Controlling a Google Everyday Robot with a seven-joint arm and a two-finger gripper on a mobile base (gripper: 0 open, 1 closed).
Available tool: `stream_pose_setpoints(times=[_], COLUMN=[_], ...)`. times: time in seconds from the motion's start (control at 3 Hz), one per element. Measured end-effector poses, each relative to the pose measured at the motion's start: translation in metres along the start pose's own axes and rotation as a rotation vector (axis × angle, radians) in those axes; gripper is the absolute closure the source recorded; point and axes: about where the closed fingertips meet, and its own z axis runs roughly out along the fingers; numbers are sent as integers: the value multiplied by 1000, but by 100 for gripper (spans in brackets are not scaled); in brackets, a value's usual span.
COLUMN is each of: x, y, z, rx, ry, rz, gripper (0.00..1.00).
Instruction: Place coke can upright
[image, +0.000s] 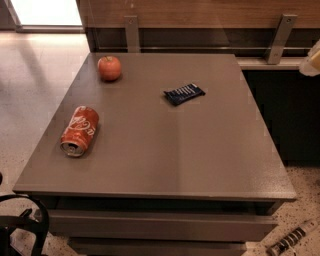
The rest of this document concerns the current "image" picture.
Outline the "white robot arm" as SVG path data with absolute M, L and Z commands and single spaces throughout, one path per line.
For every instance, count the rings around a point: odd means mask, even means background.
M 320 40 L 311 48 L 299 65 L 299 72 L 306 76 L 320 75 Z

